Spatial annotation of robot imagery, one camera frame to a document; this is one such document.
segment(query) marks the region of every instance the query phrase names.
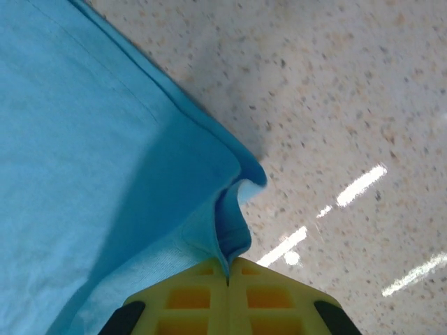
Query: terrazzo floor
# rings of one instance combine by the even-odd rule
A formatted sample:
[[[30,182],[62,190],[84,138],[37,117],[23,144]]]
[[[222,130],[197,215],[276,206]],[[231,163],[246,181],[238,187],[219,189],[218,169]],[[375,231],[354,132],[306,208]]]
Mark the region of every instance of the terrazzo floor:
[[[363,334],[447,333],[447,1],[91,4],[260,159],[245,257]]]

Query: blue cloth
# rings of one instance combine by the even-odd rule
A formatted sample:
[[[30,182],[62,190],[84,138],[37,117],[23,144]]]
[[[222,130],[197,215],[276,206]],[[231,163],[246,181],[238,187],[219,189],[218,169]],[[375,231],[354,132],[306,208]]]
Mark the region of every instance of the blue cloth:
[[[0,0],[0,334],[96,334],[247,250],[256,159],[81,1]]]

